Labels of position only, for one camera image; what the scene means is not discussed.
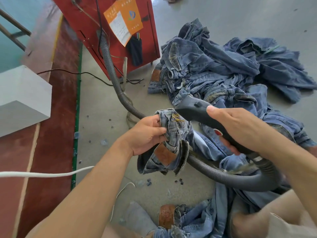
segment person's left hand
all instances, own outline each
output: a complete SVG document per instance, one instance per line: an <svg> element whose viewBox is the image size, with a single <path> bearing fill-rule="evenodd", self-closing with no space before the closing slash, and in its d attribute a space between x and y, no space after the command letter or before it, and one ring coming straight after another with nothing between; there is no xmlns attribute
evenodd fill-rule
<svg viewBox="0 0 317 238"><path fill-rule="evenodd" d="M118 140L131 150L132 155L140 155L154 145L166 141L166 128L161 127L159 115L141 119L133 128Z"/></svg>

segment gray floor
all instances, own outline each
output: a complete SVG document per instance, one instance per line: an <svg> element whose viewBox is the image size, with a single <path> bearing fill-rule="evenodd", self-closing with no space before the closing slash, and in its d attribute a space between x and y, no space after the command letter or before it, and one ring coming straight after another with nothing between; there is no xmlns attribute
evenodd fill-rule
<svg viewBox="0 0 317 238"><path fill-rule="evenodd" d="M173 5L165 0L152 0L152 4L159 45L176 36L183 24L199 18L210 30L211 40L219 44L225 44L235 36L241 39L250 36L273 37L280 45L300 51L301 63L312 77L317 77L317 0L183 0ZM145 80L137 85L127 84L126 88L135 107L146 115L171 107L167 96L147 94L153 68L148 64L130 73L130 79ZM86 49L83 51L82 71L92 72L107 80ZM304 94L301 101L294 105L273 91L269 92L268 99L275 108L302 121L308 134L317 140L316 92ZM128 130L125 116L126 110L112 87L89 75L82 75L78 148L78 161L81 160L81 164L77 164L77 168L95 165L109 146ZM107 139L109 145L102 146L102 139ZM212 196L213 181L189 165L178 177L172 173L167 176L160 173L142 176L137 172L136 159L131 159L126 177L133 181L151 178L152 185L138 188L128 186L117 199L113 222L119 221L132 200L139 202L157 223L158 211L163 204L195 204ZM78 174L77 182L85 175L84 172ZM184 185L174 183L179 178L183 179ZM128 182L124 178L121 187Z"/></svg>

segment black button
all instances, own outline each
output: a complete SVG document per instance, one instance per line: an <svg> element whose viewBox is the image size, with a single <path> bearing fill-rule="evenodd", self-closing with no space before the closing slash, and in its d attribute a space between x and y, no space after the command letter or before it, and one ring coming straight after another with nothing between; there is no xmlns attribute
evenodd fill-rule
<svg viewBox="0 0 317 238"><path fill-rule="evenodd" d="M202 106L202 104L201 104L201 102L196 102L196 103L194 104L194 106L197 107L197 108L200 108L200 107Z"/></svg>

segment white box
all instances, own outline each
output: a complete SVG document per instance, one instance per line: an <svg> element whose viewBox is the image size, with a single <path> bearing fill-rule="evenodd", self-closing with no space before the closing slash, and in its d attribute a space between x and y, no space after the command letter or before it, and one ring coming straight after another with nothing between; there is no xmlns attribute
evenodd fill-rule
<svg viewBox="0 0 317 238"><path fill-rule="evenodd" d="M25 65L0 73L0 137L51 116L52 85Z"/></svg>

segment orange paper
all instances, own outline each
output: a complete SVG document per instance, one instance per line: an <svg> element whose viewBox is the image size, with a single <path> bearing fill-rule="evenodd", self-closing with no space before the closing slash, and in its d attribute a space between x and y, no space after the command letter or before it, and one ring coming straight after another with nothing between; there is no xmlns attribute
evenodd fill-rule
<svg viewBox="0 0 317 238"><path fill-rule="evenodd" d="M143 28L135 0L116 0L103 14L114 35L124 47L131 36Z"/></svg>

